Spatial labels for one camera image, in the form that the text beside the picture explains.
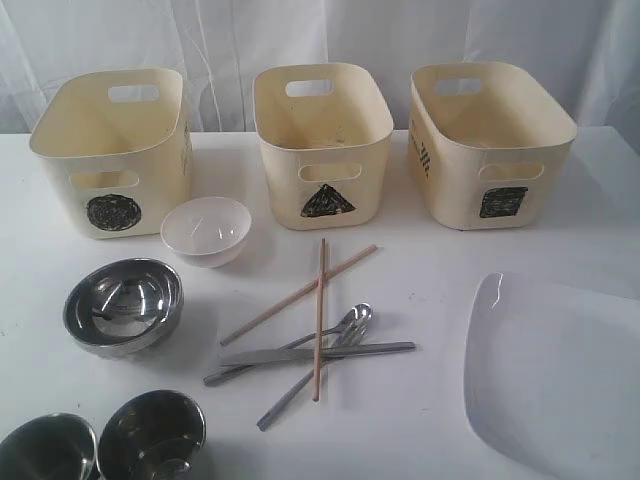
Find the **wooden chopstick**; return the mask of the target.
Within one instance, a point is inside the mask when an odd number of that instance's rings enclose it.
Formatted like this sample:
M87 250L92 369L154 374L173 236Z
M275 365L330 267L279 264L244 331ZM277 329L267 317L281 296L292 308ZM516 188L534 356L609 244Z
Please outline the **wooden chopstick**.
M313 363L313 393L312 400L317 403L320 399L321 382L321 350L323 341L323 319L324 319L324 281L326 275L326 239L321 239L319 253L319 272L316 289L316 335L314 342L314 363Z

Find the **wooden chopstick diagonal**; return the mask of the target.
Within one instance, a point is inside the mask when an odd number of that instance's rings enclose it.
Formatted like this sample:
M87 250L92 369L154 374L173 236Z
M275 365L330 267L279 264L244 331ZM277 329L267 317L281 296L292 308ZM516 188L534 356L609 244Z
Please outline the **wooden chopstick diagonal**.
M330 268L324 274L324 282L327 282L328 280L334 278L335 276L341 274L342 272L344 272L347 269L351 268L352 266L356 265L358 262L360 262L360 261L364 260L366 257L372 255L377 250L378 250L378 246L377 245L375 245L375 244L369 245L366 248L360 250L356 254L354 254L351 257L349 257L347 260L345 260L342 263L338 264L337 266ZM265 322L269 318L273 317L274 315L276 315L277 313L279 313L280 311L282 311L283 309L285 309L289 305L291 305L294 302L300 300L305 295L310 294L317 286L318 286L318 280L312 280L312 281L308 282L307 284L305 284L300 289L298 289L295 292L291 293L289 296L285 297L284 299L282 299L278 303L276 303L273 306L271 306L269 309L265 310L264 312L262 312L258 316L254 317L253 319L251 319L250 321L246 322L244 325L242 325L241 327L239 327L238 329L236 329L235 331L233 331L232 333L228 334L226 337L221 339L219 341L220 345L221 346L226 346L226 345L231 344L232 342L234 342L235 340L239 339L241 336L245 335L246 333L248 333L252 329L256 328L258 325L262 324L263 322Z

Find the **white ceramic bowl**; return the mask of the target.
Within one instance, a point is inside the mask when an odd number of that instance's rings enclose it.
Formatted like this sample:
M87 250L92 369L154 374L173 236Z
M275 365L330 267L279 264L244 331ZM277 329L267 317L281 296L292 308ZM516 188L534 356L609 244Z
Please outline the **white ceramic bowl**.
M235 260L252 226L247 207L226 197L200 197L172 210L163 220L160 237L183 262L217 268Z

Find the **large stainless steel bowl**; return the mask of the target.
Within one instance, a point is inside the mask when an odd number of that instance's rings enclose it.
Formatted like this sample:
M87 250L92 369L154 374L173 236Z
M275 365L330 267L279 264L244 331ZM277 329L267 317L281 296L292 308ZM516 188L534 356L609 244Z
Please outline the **large stainless steel bowl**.
M179 325L184 289L170 265L129 258L100 267L69 293L62 313L66 331L83 350L118 358L168 338Z

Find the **stainless steel cup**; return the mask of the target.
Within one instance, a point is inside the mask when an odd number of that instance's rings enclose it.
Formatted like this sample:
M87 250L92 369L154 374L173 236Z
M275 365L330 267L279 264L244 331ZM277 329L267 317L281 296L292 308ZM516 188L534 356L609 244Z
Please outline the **stainless steel cup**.
M206 442L203 410L174 390L142 393L103 428L97 468L103 479L186 479Z
M2 479L99 479L91 425L71 413L40 416L1 441Z

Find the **stainless steel spoon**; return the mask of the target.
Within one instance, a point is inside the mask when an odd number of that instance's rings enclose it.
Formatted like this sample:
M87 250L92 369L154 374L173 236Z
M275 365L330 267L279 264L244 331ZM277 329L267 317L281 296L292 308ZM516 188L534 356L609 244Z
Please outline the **stainless steel spoon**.
M334 326L322 331L323 338L326 336L335 335L335 340L343 333L346 333L349 329L353 327L359 327L361 325L367 325L367 322L373 316L373 309L369 304L361 303L352 307L345 316ZM297 340L294 340L286 345L283 345L277 349L304 349L303 345L308 342L315 341L315 334L311 333L305 335ZM226 381L231 380L239 375L242 375L252 369L258 368L261 365L244 365L237 367L222 367L221 370L213 373L209 376L206 376L203 379L203 383L205 386L213 387L219 384L222 384Z

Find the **cream bin with triangle mark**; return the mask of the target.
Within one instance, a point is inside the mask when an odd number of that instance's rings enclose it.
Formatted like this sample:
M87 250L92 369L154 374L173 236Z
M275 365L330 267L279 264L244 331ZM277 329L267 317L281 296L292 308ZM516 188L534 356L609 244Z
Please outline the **cream bin with triangle mark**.
M372 75L348 63L274 67L255 77L253 97L276 220L300 231L371 220L394 129Z

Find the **stainless steel knife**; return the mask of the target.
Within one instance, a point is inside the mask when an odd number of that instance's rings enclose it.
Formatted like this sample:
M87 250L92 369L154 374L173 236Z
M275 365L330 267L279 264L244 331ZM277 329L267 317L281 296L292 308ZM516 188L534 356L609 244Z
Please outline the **stainless steel knife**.
M414 342L390 342L330 347L320 350L320 359L340 359L345 357L409 352L415 349L416 344ZM263 349L229 355L221 359L220 365L223 367L237 367L306 361L313 360L314 358L315 353L313 349Z

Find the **cream bin with square mark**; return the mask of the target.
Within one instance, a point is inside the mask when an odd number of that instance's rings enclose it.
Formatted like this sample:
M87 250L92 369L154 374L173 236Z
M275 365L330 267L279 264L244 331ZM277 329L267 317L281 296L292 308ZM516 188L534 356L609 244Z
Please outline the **cream bin with square mark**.
M554 97L515 65L436 64L411 75L410 169L430 215L446 227L533 222L577 133Z

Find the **cream bin with circle mark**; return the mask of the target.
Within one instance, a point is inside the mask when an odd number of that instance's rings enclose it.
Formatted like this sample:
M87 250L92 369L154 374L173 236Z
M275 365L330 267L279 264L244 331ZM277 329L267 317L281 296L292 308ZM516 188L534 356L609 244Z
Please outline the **cream bin with circle mark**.
M60 87L29 147L81 234L156 234L190 198L188 120L175 70L88 73Z

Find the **white square plate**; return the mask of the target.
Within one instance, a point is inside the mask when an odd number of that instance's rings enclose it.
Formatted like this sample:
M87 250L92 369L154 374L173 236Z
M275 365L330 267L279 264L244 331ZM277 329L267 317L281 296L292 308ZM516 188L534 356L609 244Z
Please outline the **white square plate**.
M476 291L468 421L489 447L555 479L639 475L639 304L512 272Z

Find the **white backdrop curtain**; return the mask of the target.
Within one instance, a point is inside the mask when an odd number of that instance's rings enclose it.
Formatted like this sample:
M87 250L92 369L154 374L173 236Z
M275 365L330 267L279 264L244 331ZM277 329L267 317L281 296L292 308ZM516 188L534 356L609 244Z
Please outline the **white backdrop curtain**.
M369 70L404 127L415 69L487 60L638 144L635 1L5 1L1 129L30 131L75 76L166 67L185 79L193 130L247 131L258 73L325 62Z

